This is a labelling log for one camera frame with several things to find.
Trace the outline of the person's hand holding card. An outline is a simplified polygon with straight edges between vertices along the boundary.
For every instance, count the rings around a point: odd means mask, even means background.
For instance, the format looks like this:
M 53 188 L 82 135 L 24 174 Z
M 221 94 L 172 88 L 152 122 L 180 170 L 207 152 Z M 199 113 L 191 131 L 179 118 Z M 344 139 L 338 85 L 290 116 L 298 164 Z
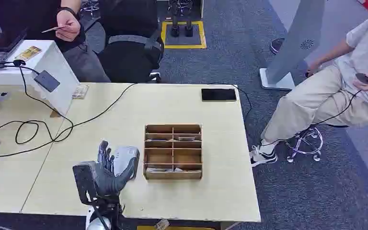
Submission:
M 56 30 L 56 37 L 72 42 L 80 34 L 80 23 L 69 11 L 62 10 L 57 13 L 57 23 L 59 29 Z

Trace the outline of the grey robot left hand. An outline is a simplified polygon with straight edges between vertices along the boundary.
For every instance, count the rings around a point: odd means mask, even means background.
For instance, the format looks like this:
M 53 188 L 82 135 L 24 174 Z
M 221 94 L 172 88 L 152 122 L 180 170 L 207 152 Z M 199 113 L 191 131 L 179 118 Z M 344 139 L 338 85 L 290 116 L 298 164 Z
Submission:
M 103 140 L 98 149 L 94 179 L 100 196 L 119 195 L 128 181 L 135 179 L 140 152 L 133 146 L 121 146 L 111 153 Z

